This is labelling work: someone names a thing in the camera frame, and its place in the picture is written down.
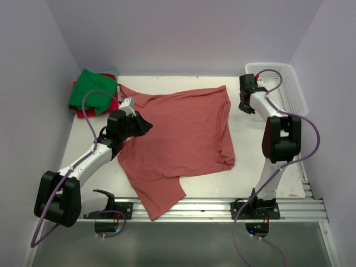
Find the salmon pink t shirt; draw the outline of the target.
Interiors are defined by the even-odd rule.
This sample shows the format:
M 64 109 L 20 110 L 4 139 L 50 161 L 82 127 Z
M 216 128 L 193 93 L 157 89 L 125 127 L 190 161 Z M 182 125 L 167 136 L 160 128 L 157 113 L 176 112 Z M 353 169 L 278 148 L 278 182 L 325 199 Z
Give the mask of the salmon pink t shirt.
M 226 86 L 148 95 L 120 88 L 135 99 L 135 109 L 152 124 L 142 137 L 125 143 L 118 163 L 150 220 L 185 197 L 181 177 L 206 175 L 234 167 Z

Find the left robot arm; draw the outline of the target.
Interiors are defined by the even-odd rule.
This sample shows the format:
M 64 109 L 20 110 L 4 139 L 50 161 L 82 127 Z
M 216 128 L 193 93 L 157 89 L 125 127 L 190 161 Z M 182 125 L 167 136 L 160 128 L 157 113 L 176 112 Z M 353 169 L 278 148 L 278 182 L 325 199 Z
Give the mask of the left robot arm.
M 139 112 L 128 115 L 116 110 L 110 113 L 107 125 L 80 159 L 59 171 L 46 171 L 42 175 L 34 215 L 65 227 L 71 227 L 79 217 L 93 212 L 105 219 L 112 217 L 116 211 L 114 194 L 94 189 L 84 195 L 81 187 L 120 153 L 127 139 L 143 136 L 152 127 Z

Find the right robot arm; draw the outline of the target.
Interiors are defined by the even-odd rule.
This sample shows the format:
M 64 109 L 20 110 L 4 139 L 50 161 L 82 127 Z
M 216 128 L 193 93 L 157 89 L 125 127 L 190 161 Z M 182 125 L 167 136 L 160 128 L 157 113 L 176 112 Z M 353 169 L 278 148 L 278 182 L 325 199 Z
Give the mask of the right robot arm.
M 231 217 L 240 220 L 279 219 L 276 191 L 286 165 L 301 150 L 301 118 L 288 115 L 269 98 L 266 88 L 258 85 L 258 75 L 239 77 L 239 110 L 258 114 L 265 122 L 261 148 L 265 162 L 261 177 L 247 201 L 230 203 Z

